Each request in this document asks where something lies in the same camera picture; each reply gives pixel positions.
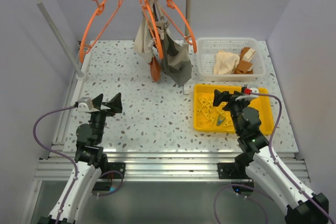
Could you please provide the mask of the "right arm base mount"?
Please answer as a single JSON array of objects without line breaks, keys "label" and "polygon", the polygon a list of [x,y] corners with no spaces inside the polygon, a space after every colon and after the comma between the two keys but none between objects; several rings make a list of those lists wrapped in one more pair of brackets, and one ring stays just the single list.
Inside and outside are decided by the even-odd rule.
[{"label": "right arm base mount", "polygon": [[249,196],[254,189],[254,182],[234,163],[217,163],[217,174],[221,180],[231,183],[232,190],[240,195]]}]

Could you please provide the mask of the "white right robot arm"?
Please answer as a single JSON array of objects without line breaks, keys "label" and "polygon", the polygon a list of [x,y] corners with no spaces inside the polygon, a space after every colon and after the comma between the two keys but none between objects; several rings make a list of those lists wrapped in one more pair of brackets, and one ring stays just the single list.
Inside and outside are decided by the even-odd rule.
[{"label": "white right robot arm", "polygon": [[272,138],[262,134],[259,112],[249,106],[260,95],[248,86],[234,93],[214,91],[213,106],[226,104],[223,110],[230,112],[243,151],[235,157],[236,176],[249,177],[261,186],[281,209],[286,223],[334,223],[327,197],[306,186],[276,154]]}]

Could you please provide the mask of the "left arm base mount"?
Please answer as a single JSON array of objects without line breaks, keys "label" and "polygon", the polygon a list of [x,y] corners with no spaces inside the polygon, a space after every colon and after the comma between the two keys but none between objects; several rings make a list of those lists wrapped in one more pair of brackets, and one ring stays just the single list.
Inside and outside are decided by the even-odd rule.
[{"label": "left arm base mount", "polygon": [[101,175],[98,177],[94,191],[103,195],[116,193],[123,186],[125,178],[125,163],[112,162],[103,167]]}]

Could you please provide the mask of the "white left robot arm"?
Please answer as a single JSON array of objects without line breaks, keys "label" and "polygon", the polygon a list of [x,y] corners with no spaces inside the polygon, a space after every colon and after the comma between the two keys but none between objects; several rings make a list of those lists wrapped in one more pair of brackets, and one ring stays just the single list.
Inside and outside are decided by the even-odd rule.
[{"label": "white left robot arm", "polygon": [[116,193],[121,186],[113,188],[113,180],[124,180],[125,163],[109,162],[101,146],[106,119],[122,113],[121,93],[107,102],[103,101],[103,94],[93,99],[83,97],[63,110],[73,109],[90,115],[88,123],[80,124],[76,129],[74,157],[42,144],[37,137],[37,125],[33,126],[33,137],[39,146],[67,159],[73,165],[54,208],[48,216],[40,217],[38,223],[79,223],[91,195],[100,198]]}]

